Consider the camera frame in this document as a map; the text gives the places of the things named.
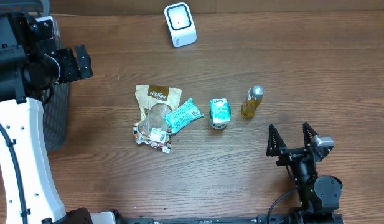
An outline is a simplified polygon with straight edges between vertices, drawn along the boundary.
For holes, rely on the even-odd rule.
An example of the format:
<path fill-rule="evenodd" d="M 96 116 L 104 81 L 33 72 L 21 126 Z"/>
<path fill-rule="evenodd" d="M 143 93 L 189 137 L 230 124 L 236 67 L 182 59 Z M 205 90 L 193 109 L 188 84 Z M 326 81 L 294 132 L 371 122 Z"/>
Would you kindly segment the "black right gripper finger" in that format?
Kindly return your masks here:
<path fill-rule="evenodd" d="M 315 136 L 318 135 L 317 132 L 309 125 L 308 122 L 303 123 L 302 125 L 303 135 L 304 135 L 304 147 L 308 148 L 312 144 L 312 140 Z"/>
<path fill-rule="evenodd" d="M 287 146 L 273 124 L 269 125 L 269 138 L 266 150 L 267 156 L 280 156 L 287 150 Z"/>

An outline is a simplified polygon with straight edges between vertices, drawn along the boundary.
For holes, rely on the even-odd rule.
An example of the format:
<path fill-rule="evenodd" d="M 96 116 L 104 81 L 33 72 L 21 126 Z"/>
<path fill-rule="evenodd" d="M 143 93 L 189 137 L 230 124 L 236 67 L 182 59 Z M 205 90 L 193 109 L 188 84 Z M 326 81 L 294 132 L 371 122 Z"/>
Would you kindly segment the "yellow bottle silver cap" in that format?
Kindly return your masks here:
<path fill-rule="evenodd" d="M 263 100 L 264 89 L 260 85 L 251 87 L 248 92 L 245 101 L 241 106 L 241 114 L 244 118 L 251 119 L 254 117 L 257 107 Z"/>

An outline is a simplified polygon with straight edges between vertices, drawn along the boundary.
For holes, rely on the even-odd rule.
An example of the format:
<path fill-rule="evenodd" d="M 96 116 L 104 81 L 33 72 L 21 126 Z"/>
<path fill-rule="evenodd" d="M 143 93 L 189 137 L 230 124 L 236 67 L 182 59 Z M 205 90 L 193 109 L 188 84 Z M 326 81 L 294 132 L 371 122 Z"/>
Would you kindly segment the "green white tissue cup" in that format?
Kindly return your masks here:
<path fill-rule="evenodd" d="M 210 100 L 208 123 L 214 129 L 225 129 L 230 122 L 232 111 L 226 98 Z"/>

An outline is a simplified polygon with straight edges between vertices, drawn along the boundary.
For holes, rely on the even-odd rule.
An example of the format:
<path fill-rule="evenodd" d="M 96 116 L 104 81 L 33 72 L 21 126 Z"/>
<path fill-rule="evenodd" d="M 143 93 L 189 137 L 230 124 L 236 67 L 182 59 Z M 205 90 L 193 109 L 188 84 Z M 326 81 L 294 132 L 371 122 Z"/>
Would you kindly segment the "brown cookie pouch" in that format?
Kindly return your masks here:
<path fill-rule="evenodd" d="M 179 106 L 182 90 L 168 86 L 136 85 L 135 97 L 141 112 L 141 120 L 136 123 L 143 136 L 150 136 L 153 128 L 168 131 L 164 117 Z"/>

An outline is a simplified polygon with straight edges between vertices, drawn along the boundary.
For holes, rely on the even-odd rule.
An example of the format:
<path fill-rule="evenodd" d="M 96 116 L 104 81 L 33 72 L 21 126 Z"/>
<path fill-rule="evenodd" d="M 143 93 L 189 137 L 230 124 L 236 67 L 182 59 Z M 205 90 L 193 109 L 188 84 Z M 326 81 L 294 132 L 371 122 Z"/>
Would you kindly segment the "teal snack packet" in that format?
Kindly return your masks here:
<path fill-rule="evenodd" d="M 189 98 L 176 110 L 165 115 L 164 119 L 170 126 L 172 134 L 175 134 L 189 123 L 202 117 L 204 117 L 204 114 L 202 114 L 200 109 L 194 104 L 194 100 Z"/>

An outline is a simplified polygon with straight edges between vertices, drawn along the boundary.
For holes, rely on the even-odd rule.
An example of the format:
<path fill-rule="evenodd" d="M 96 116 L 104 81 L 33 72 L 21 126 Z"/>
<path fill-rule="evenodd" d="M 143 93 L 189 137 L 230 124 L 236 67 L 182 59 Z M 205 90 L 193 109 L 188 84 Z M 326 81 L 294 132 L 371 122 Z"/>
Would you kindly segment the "small printed snack bag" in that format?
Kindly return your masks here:
<path fill-rule="evenodd" d="M 172 129 L 167 131 L 161 128 L 152 128 L 150 133 L 140 131 L 137 126 L 133 126 L 133 134 L 137 144 L 146 144 L 163 153 L 170 153 L 172 145 Z"/>

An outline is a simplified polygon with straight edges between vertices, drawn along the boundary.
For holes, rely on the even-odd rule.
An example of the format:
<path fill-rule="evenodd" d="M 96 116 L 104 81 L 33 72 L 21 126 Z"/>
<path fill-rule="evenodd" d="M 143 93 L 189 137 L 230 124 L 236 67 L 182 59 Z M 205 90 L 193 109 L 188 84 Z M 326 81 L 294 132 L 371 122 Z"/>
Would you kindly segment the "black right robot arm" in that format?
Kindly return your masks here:
<path fill-rule="evenodd" d="M 304 123 L 302 130 L 304 146 L 289 149 L 274 125 L 269 125 L 266 155 L 278 158 L 276 165 L 285 166 L 295 188 L 277 198 L 260 220 L 266 223 L 342 223 L 342 216 L 335 211 L 340 206 L 343 183 L 335 176 L 319 176 L 316 170 L 317 163 L 333 150 L 334 140 L 319 135 L 309 123 Z M 301 206 L 291 208 L 286 215 L 273 215 L 274 207 L 295 192 Z"/>

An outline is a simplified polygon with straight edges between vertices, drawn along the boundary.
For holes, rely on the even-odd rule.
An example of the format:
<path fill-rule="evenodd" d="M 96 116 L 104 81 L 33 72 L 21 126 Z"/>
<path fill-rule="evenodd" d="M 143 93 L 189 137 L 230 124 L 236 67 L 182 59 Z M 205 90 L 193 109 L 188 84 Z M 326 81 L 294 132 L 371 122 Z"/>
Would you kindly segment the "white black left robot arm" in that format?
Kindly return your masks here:
<path fill-rule="evenodd" d="M 0 166 L 8 223 L 119 223 L 115 212 L 66 211 L 53 182 L 42 92 L 93 75 L 84 45 L 60 49 L 54 20 L 0 14 Z"/>

